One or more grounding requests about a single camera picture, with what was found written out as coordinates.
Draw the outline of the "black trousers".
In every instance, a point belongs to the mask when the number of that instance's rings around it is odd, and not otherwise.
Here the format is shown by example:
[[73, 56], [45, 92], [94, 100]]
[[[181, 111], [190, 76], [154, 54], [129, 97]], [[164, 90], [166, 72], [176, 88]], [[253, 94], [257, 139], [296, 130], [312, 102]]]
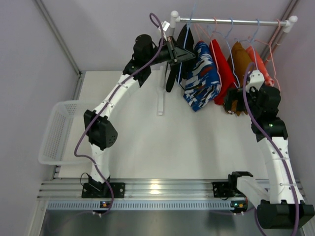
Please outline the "black trousers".
[[179, 83], [182, 86], [182, 80], [186, 80], [189, 70], [192, 69], [196, 61], [196, 53], [194, 52], [194, 38], [188, 24], [185, 24], [181, 29], [178, 38], [177, 46], [179, 46], [178, 62], [170, 66], [170, 73], [167, 78], [166, 92], [171, 92], [174, 84]]

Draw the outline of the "light blue wire hanger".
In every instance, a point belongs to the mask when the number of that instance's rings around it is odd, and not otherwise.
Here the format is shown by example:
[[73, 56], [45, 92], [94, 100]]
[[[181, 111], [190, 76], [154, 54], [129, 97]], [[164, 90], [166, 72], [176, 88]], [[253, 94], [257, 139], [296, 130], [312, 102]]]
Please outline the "light blue wire hanger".
[[191, 11], [191, 14], [190, 14], [190, 17], [189, 17], [189, 20], [188, 22], [186, 23], [186, 34], [185, 34], [185, 38], [184, 38], [184, 44], [183, 44], [183, 56], [181, 58], [181, 64], [180, 64], [180, 68], [179, 68], [179, 74], [178, 74], [178, 85], [181, 84], [181, 69], [182, 69], [182, 64], [183, 62], [185, 62], [185, 60], [189, 57], [189, 53], [188, 53], [188, 50], [186, 49], [186, 43], [187, 43], [187, 40], [188, 40], [188, 34], [189, 34], [189, 29], [190, 29], [190, 25], [191, 25], [191, 20], [192, 20], [192, 17], [193, 17], [193, 14], [195, 12], [195, 8], [196, 8], [196, 2], [194, 3], [193, 5], [193, 8], [192, 8], [192, 11]]

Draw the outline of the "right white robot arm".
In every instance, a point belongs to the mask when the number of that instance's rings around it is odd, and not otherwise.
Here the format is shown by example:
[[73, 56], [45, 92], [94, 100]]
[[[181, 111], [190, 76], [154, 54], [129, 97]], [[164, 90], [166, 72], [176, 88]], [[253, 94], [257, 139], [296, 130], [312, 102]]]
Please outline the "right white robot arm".
[[281, 101], [277, 88], [262, 85], [249, 90], [230, 88], [224, 107], [236, 104], [251, 118], [251, 129], [262, 152], [270, 189], [261, 187], [250, 172], [229, 175], [231, 187], [245, 195], [254, 206], [256, 219], [263, 229], [292, 229], [293, 234], [315, 215], [306, 204], [297, 183], [288, 154], [288, 133], [278, 117]]

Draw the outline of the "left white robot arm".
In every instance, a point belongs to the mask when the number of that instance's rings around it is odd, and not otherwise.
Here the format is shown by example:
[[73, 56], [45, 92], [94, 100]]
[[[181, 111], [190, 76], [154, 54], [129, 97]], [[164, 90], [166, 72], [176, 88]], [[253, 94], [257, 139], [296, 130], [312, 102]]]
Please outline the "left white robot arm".
[[177, 66], [195, 59], [195, 53], [180, 46], [169, 36], [155, 45], [147, 34], [138, 36], [133, 46], [131, 60], [125, 66], [118, 82], [107, 97], [93, 110], [83, 114], [85, 131], [91, 145], [93, 167], [84, 183], [82, 198], [113, 197], [110, 185], [108, 150], [116, 142], [118, 132], [112, 124], [113, 118], [128, 99], [143, 86], [151, 74], [151, 66], [167, 62]]

